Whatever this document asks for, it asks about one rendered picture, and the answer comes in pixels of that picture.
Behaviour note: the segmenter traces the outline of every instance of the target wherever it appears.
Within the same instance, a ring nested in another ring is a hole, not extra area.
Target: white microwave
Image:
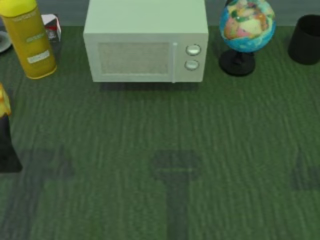
[[[90,0],[83,38],[94,82],[201,82],[205,1]]]

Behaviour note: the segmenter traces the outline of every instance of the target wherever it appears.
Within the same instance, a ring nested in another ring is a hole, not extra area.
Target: black globe base
[[[244,77],[255,70],[256,61],[253,53],[228,50],[220,56],[219,65],[225,73],[231,76]]]
[[[12,145],[7,115],[0,117],[0,174],[19,173],[23,169]]]

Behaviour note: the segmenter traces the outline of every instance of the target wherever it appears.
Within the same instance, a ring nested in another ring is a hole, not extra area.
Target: blue ocean on globe
[[[252,53],[262,49],[273,37],[276,31],[276,22],[273,19],[271,27],[266,29],[263,34],[255,38],[245,37],[236,37],[234,39],[227,39],[224,35],[226,30],[227,21],[230,20],[230,14],[228,8],[225,7],[220,18],[219,30],[224,42],[233,50],[242,52],[242,53]]]

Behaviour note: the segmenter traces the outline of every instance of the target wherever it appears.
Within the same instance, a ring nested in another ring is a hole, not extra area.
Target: gray wall
[[[89,0],[37,0],[37,2],[42,14],[58,14],[63,26],[85,24]],[[320,0],[269,0],[269,3],[275,11],[277,24],[280,26],[293,26],[298,18],[305,14],[320,14]],[[224,4],[225,0],[207,0],[209,25],[218,25]]]

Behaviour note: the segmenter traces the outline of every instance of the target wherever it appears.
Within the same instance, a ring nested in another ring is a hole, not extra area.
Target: white plate
[[[0,31],[0,39],[0,53],[2,53],[11,47],[11,40],[5,31]]]

